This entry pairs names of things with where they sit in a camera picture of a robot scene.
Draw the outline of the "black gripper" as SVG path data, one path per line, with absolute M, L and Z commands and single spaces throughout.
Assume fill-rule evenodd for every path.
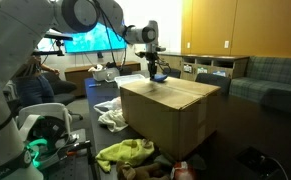
M 136 56 L 139 58 L 145 58 L 149 63 L 152 63 L 154 65 L 166 65 L 167 62 L 161 59 L 158 56 L 157 52 L 144 52 L 139 51 L 135 53 Z M 148 72 L 149 72 L 149 78 L 150 80 L 154 79 L 154 76 L 157 74 L 157 66 L 148 65 Z

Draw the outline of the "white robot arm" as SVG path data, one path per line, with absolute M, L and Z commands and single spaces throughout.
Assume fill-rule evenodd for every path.
M 99 23 L 128 44 L 144 44 L 148 53 L 157 51 L 158 23 L 127 26 L 116 0 L 0 0 L 0 180 L 44 180 L 32 164 L 3 88 L 49 30 L 83 33 Z

